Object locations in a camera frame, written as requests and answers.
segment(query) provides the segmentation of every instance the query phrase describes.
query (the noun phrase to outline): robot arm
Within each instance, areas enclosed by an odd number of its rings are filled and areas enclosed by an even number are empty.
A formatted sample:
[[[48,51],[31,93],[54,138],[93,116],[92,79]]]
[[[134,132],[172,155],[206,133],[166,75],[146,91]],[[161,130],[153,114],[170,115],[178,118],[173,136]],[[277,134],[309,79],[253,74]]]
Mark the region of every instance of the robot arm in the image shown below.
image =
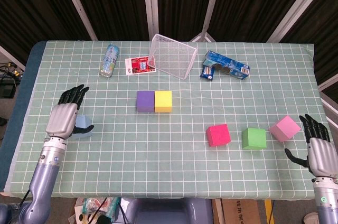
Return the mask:
[[[84,85],[79,85],[64,92],[58,104],[53,107],[46,128],[50,139],[44,142],[29,187],[33,200],[22,204],[18,219],[12,218],[11,223],[46,223],[50,214],[51,195],[64,156],[65,140],[72,133],[87,133],[94,128],[93,125],[87,128],[75,127],[78,110],[85,93],[89,90],[89,87],[83,87]]]
[[[312,179],[318,217],[322,224],[338,223],[338,155],[330,142],[327,128],[308,114],[299,117],[304,125],[308,156],[306,160],[295,157],[285,149],[287,157],[316,177]]]

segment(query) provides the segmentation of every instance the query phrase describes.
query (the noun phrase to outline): wire mesh basket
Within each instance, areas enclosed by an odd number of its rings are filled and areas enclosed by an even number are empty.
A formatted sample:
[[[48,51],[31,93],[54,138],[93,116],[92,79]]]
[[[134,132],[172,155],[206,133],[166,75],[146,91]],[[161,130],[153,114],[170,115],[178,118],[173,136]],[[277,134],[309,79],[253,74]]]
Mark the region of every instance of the wire mesh basket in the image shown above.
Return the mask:
[[[150,47],[148,65],[185,80],[197,54],[197,49],[165,36],[155,34]]]

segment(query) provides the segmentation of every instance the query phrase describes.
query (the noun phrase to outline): green cube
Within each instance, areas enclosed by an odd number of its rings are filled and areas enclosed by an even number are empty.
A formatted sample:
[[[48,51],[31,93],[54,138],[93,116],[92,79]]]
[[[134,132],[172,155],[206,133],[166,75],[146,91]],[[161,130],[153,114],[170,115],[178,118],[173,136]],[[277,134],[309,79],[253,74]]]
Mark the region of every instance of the green cube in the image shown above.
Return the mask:
[[[242,148],[246,150],[260,150],[266,148],[265,130],[248,128],[242,132]]]

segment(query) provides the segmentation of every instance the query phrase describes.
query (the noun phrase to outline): green grid tablecloth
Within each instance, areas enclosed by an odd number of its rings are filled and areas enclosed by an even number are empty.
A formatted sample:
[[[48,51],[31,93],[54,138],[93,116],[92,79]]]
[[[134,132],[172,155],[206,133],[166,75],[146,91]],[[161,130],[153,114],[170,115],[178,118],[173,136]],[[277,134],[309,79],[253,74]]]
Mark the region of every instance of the green grid tablecloth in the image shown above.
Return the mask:
[[[111,78],[98,75],[109,44],[120,47]],[[79,114],[92,119],[90,138],[67,142],[53,196],[313,198],[308,170],[288,161],[284,147],[307,155],[303,132],[280,143],[267,131],[267,148],[241,149],[247,127],[268,130],[289,115],[309,113],[327,126],[313,73],[313,45],[188,43],[198,54],[186,80],[163,72],[126,76],[125,58],[149,54],[150,42],[47,43],[5,191],[27,191],[51,107],[62,92],[90,87]],[[217,71],[199,77],[207,50],[250,65],[239,80]],[[172,90],[171,114],[138,114],[137,90]],[[232,142],[209,147],[205,131],[227,123]]]

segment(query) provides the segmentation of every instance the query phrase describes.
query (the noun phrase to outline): pink cube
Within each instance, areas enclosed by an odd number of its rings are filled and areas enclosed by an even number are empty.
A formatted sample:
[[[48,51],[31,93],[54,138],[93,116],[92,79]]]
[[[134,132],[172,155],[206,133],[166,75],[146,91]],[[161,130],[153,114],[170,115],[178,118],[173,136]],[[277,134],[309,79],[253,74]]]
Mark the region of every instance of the pink cube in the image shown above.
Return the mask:
[[[227,124],[209,126],[206,136],[210,146],[224,145],[231,141]]]
[[[271,134],[280,142],[288,141],[300,131],[300,127],[289,116],[275,123],[270,127]]]

